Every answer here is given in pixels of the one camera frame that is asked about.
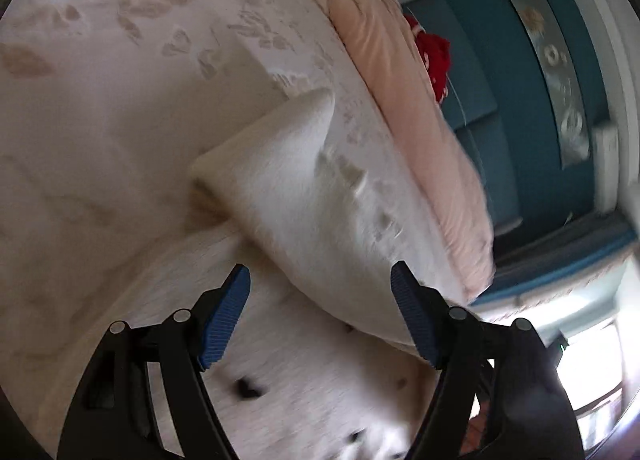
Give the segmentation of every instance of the blue gripper pad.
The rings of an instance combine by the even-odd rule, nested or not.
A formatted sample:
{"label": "blue gripper pad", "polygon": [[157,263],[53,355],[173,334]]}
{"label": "blue gripper pad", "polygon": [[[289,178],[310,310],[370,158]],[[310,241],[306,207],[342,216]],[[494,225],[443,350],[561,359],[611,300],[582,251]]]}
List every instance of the blue gripper pad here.
{"label": "blue gripper pad", "polygon": [[249,297],[251,276],[244,265],[236,265],[220,290],[226,289],[222,300],[211,312],[202,329],[200,366],[207,370],[224,355],[231,334]]}
{"label": "blue gripper pad", "polygon": [[442,367],[442,326],[449,305],[437,290],[421,286],[405,262],[391,268],[391,292],[420,357]]}

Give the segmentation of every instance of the dark spot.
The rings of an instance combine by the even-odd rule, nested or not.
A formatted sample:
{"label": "dark spot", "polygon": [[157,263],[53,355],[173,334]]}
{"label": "dark spot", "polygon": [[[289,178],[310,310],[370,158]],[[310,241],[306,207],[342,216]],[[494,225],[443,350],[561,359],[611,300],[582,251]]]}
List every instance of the dark spot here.
{"label": "dark spot", "polygon": [[354,431],[353,433],[351,433],[349,435],[349,443],[353,444],[354,442],[357,442],[358,439],[360,438],[360,435],[364,433],[364,429],[361,429],[360,431]]}
{"label": "dark spot", "polygon": [[252,385],[251,381],[246,377],[236,380],[236,392],[244,400],[259,398],[264,395],[264,390]]}
{"label": "dark spot", "polygon": [[73,5],[67,5],[65,9],[65,18],[69,21],[75,21],[80,19],[80,13]]}

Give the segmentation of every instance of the red toy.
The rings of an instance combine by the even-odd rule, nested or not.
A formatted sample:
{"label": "red toy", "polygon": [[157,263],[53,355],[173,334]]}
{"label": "red toy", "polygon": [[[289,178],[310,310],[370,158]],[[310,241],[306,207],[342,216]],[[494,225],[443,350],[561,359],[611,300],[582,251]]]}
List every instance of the red toy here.
{"label": "red toy", "polygon": [[450,43],[443,37],[427,34],[422,25],[413,16],[405,14],[404,18],[408,21],[411,31],[414,33],[415,45],[418,47],[420,57],[431,78],[436,100],[442,104],[444,98],[449,95],[447,72],[451,68]]}

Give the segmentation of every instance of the pink blanket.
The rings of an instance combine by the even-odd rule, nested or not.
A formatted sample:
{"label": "pink blanket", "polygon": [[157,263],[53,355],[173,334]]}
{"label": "pink blanket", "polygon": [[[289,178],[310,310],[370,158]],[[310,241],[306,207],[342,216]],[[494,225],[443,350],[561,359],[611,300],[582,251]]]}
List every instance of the pink blanket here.
{"label": "pink blanket", "polygon": [[469,300],[491,283],[493,228],[476,170],[442,116],[397,0],[315,0],[428,198]]}

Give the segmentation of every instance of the bed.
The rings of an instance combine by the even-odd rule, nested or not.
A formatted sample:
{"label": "bed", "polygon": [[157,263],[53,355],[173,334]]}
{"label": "bed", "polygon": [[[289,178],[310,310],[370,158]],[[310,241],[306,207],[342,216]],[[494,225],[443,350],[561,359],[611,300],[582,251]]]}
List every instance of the bed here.
{"label": "bed", "polygon": [[[366,243],[341,258],[354,264],[347,283],[332,283],[335,251],[314,232],[327,209],[304,236],[305,249],[325,252],[318,280],[310,251],[282,261],[295,235],[265,244],[251,218],[228,219],[232,198],[223,215],[193,202],[197,157],[214,150],[240,169],[220,148],[247,152],[255,126],[295,119],[296,108],[308,122],[289,135],[303,153],[295,137],[312,130],[310,169],[321,158],[339,175],[331,198],[341,195],[360,231],[351,243]],[[109,323],[158,322],[235,262],[249,266],[254,292],[206,385],[239,455],[406,450],[434,373],[397,350],[412,342],[388,268],[405,259],[451,302],[468,295],[376,101],[312,0],[13,0],[0,21],[0,110],[0,384],[50,453]],[[287,195],[262,193],[258,206]],[[244,374],[268,394],[238,402],[228,387]],[[165,447],[179,451],[166,407],[158,419]],[[350,443],[360,429],[365,438]]]}

